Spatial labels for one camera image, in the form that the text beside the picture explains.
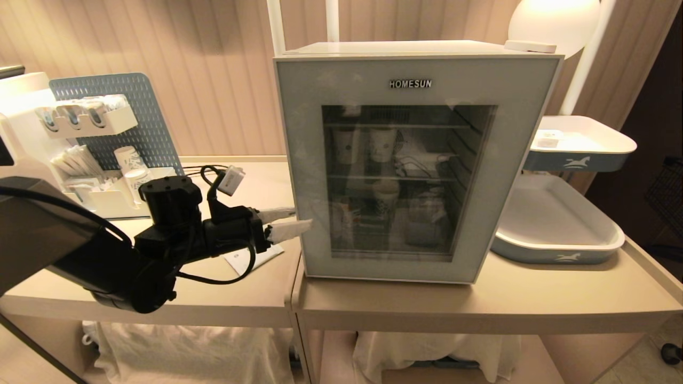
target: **paper cup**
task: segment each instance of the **paper cup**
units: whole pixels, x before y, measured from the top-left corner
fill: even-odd
[[[147,169],[147,165],[145,165],[142,157],[140,157],[140,154],[137,153],[133,146],[117,148],[114,151],[114,156],[124,176],[134,169]]]
[[[126,179],[126,184],[128,185],[128,188],[130,188],[130,192],[133,195],[133,201],[136,204],[142,204],[142,197],[140,197],[140,192],[138,192],[138,190],[142,184],[152,181],[152,172],[150,172],[147,168],[134,169],[127,172],[124,177]]]
[[[373,128],[370,130],[370,158],[377,163],[391,160],[396,144],[396,128]]]
[[[387,218],[393,214],[400,191],[396,180],[380,180],[372,184],[372,194],[376,200],[375,211],[378,216]]]
[[[353,248],[353,225],[360,212],[351,206],[347,196],[337,196],[331,202],[330,228],[332,237],[339,242],[338,247]]]
[[[339,164],[353,164],[358,161],[361,131],[353,128],[337,128],[332,132],[335,141],[335,159]]]

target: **horse logo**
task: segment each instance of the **horse logo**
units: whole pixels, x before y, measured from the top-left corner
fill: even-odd
[[[566,163],[564,165],[565,168],[586,168],[588,166],[588,160],[590,160],[590,156],[586,156],[581,160],[574,160],[574,159],[567,159],[569,163]]]
[[[555,259],[555,261],[561,261],[561,262],[579,261],[579,256],[581,256],[580,253],[574,253],[573,255],[557,255],[557,258]]]

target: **caster wheel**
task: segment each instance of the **caster wheel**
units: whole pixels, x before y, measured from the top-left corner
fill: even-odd
[[[662,360],[670,366],[674,366],[681,362],[681,348],[671,343],[666,343],[662,346],[661,354]]]

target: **pegboard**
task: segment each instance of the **pegboard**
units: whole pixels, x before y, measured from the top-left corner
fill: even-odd
[[[118,135],[79,137],[103,169],[119,169],[114,150],[134,146],[148,167],[173,167],[184,175],[150,79],[144,73],[105,74],[50,80],[57,100],[124,94],[135,113],[138,125]]]

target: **wire rack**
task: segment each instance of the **wire rack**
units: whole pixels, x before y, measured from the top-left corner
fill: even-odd
[[[645,200],[679,237],[683,238],[683,158],[668,156]]]

